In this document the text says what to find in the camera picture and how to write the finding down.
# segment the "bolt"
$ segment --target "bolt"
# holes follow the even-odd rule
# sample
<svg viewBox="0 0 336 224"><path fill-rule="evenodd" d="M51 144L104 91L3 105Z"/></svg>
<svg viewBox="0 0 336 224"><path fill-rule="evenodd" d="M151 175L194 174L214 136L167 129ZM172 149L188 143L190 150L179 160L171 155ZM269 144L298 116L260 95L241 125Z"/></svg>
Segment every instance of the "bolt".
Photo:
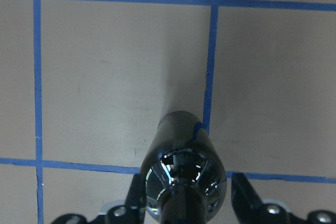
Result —
<svg viewBox="0 0 336 224"><path fill-rule="evenodd" d="M276 214L280 213L280 208L277 205L269 205L267 207L267 211L270 214L276 215Z"/></svg>
<svg viewBox="0 0 336 224"><path fill-rule="evenodd" d="M126 207L121 206L118 207L114 212L114 216L118 217L118 216L123 216L126 213Z"/></svg>
<svg viewBox="0 0 336 224"><path fill-rule="evenodd" d="M79 221L80 221L80 218L76 215L73 215L67 222L65 222L65 224L78 224Z"/></svg>
<svg viewBox="0 0 336 224"><path fill-rule="evenodd" d="M321 223L331 223L331 218L328 214L324 212L320 212L316 215L316 218L319 220Z"/></svg>

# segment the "cylindrical handle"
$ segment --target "cylindrical handle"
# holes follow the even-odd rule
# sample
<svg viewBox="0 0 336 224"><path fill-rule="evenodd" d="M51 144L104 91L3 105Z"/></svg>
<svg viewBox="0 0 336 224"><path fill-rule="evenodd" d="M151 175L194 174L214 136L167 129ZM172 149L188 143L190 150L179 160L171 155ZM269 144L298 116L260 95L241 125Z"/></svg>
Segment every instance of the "cylindrical handle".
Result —
<svg viewBox="0 0 336 224"><path fill-rule="evenodd" d="M160 224L206 224L205 206L195 188L174 186L161 201Z"/></svg>

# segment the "black plastic part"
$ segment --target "black plastic part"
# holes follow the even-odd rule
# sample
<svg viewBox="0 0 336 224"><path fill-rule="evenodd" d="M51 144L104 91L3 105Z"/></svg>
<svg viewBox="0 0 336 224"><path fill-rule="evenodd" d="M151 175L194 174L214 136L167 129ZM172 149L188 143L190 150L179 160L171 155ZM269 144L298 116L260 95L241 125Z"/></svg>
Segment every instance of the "black plastic part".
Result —
<svg viewBox="0 0 336 224"><path fill-rule="evenodd" d="M207 221L220 210L226 173L202 123L189 112L175 111L161 120L140 171L146 174L147 211L156 221L163 193L176 185L202 194Z"/></svg>
<svg viewBox="0 0 336 224"><path fill-rule="evenodd" d="M126 212L123 215L116 216L114 213L120 207L124 207ZM105 224L136 224L136 223L138 223L136 216L132 213L132 210L126 206L113 207L105 215Z"/></svg>
<svg viewBox="0 0 336 224"><path fill-rule="evenodd" d="M232 175L232 207L240 224L336 224L336 214L313 211L302 220L277 204L264 204L243 173Z"/></svg>
<svg viewBox="0 0 336 224"><path fill-rule="evenodd" d="M143 222L146 208L146 182L144 174L134 174L125 206L132 209L137 218Z"/></svg>
<svg viewBox="0 0 336 224"><path fill-rule="evenodd" d="M51 224L66 224L67 221L73 220L76 224L87 224L86 218L82 215L78 214L66 214L58 217L56 220L54 220Z"/></svg>
<svg viewBox="0 0 336 224"><path fill-rule="evenodd" d="M96 219L89 224L105 224L105 215L98 215Z"/></svg>
<svg viewBox="0 0 336 224"><path fill-rule="evenodd" d="M174 186L162 197L160 224L206 224L205 204L195 188Z"/></svg>
<svg viewBox="0 0 336 224"><path fill-rule="evenodd" d="M262 201L243 173L233 173L231 201L235 214L241 224L255 224Z"/></svg>
<svg viewBox="0 0 336 224"><path fill-rule="evenodd" d="M324 214L330 218L330 222L321 222L318 219L318 215ZM326 210L317 210L308 214L308 223L309 224L336 224L336 214L331 211Z"/></svg>

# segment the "grid line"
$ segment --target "grid line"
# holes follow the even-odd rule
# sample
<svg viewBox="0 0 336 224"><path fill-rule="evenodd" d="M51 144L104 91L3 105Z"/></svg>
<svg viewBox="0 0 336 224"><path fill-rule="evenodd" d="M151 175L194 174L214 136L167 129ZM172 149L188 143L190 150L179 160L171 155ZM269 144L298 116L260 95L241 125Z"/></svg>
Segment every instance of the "grid line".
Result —
<svg viewBox="0 0 336 224"><path fill-rule="evenodd" d="M212 0L73 0L73 1L103 1L124 3L148 3L148 4L174 4L174 5L204 5L212 6ZM315 10L324 12L336 12L336 4L318 2L292 2L292 1L268 1L268 0L217 0L220 7L242 8L271 8L290 10Z"/></svg>
<svg viewBox="0 0 336 224"><path fill-rule="evenodd" d="M208 58L207 58L206 77L205 77L204 106L203 106L203 125L204 129L208 134L210 131L210 115L211 115L212 90L214 80L214 68L215 68L217 26L218 26L218 0L212 0L210 26L209 26Z"/></svg>
<svg viewBox="0 0 336 224"><path fill-rule="evenodd" d="M36 166L36 160L0 157L0 164L15 165L15 166ZM51 160L43 160L42 165L44 168L89 170L92 172L106 172L106 173L118 173L118 174L136 174L140 171L139 167L68 163L68 162L51 161ZM232 174L235 172L237 171L226 171L226 176L228 178L232 178ZM323 176L250 173L250 172L244 172L244 174L249 179L254 180L283 180L286 182L336 184L336 178L328 178Z"/></svg>
<svg viewBox="0 0 336 224"><path fill-rule="evenodd" d="M34 13L34 78L35 78L35 155L37 178L37 223L43 224L43 138L41 76L41 0L33 0Z"/></svg>

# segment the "black cylinder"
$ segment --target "black cylinder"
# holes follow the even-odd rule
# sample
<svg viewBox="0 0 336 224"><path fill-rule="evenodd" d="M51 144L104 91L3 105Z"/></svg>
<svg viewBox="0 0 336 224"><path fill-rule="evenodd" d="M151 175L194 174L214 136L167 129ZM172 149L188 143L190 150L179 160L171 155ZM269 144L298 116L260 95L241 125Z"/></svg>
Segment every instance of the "black cylinder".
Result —
<svg viewBox="0 0 336 224"><path fill-rule="evenodd" d="M209 221L226 192L224 167L199 119L185 111L166 115L141 166L147 210L161 224Z"/></svg>
<svg viewBox="0 0 336 224"><path fill-rule="evenodd" d="M175 186L160 200L160 224L206 224L202 195L189 186Z"/></svg>

